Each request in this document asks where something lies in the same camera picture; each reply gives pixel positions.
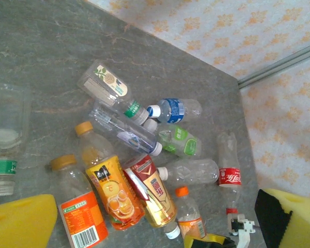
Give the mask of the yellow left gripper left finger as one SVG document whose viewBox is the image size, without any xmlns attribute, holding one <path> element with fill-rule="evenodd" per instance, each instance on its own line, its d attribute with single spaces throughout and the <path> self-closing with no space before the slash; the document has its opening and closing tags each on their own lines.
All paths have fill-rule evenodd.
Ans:
<svg viewBox="0 0 310 248">
<path fill-rule="evenodd" d="M 51 194 L 0 204 L 0 247 L 46 247 L 56 220 Z"/>
</svg>

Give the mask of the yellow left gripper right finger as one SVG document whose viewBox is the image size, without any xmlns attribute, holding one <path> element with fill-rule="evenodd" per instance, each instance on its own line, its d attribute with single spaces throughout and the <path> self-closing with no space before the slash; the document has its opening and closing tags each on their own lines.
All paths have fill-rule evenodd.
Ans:
<svg viewBox="0 0 310 248">
<path fill-rule="evenodd" d="M 266 247 L 310 247 L 310 198 L 260 189 L 255 213 Z"/>
</svg>

